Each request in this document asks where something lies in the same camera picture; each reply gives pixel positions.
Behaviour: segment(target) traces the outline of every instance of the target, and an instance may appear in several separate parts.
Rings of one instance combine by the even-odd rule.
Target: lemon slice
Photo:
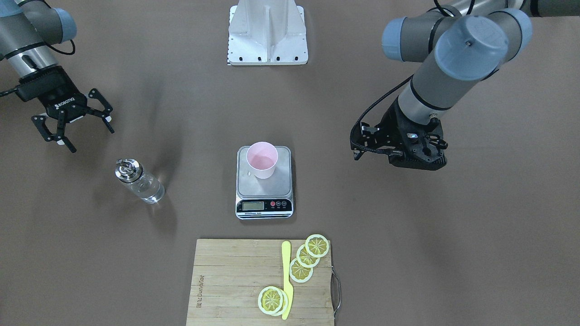
[[[290,262],[290,278],[296,283],[304,283],[312,277],[312,272],[314,269],[304,267],[298,263],[298,260],[294,258]]]
[[[314,258],[324,257],[330,249],[330,242],[321,234],[306,238],[306,252]]]
[[[288,295],[286,294],[286,292],[284,292],[284,290],[282,290],[282,302],[283,302],[283,304],[282,304],[282,308],[280,309],[280,311],[278,311],[277,313],[272,314],[272,316],[280,316],[288,308]]]
[[[264,314],[275,314],[282,308],[283,294],[277,287],[265,287],[258,295],[258,308]]]
[[[314,258],[306,251],[306,244],[301,245],[296,251],[296,259],[298,263],[304,267],[313,268],[318,265],[320,258]]]

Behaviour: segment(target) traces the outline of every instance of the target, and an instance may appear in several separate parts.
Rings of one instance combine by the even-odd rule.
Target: water
[[[165,194],[165,187],[153,175],[143,173],[138,180],[133,182],[135,194],[148,204],[155,204]]]

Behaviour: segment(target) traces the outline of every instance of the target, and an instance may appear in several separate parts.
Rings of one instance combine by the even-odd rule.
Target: digital kitchen scale
[[[246,160],[248,148],[244,146],[238,150],[235,215],[241,220],[289,218],[294,213],[290,149],[276,146],[278,162],[274,174],[267,179],[258,179]]]

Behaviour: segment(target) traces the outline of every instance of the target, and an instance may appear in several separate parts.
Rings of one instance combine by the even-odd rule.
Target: glass bottle
[[[132,158],[118,160],[115,175],[125,187],[148,204],[155,204],[165,194],[163,184]]]

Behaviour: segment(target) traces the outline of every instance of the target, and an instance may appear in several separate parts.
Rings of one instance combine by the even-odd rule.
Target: metal handle
[[[332,300],[332,291],[331,291],[332,308],[334,309],[334,318],[336,318],[336,313],[340,309],[340,303],[342,301],[342,296],[340,294],[340,279],[338,278],[338,275],[336,275],[336,270],[334,269],[334,266],[331,266],[331,272],[332,272],[331,286],[332,286],[332,279],[334,278],[336,280],[336,292],[338,294],[338,303],[337,303],[336,307],[334,307],[334,300]]]

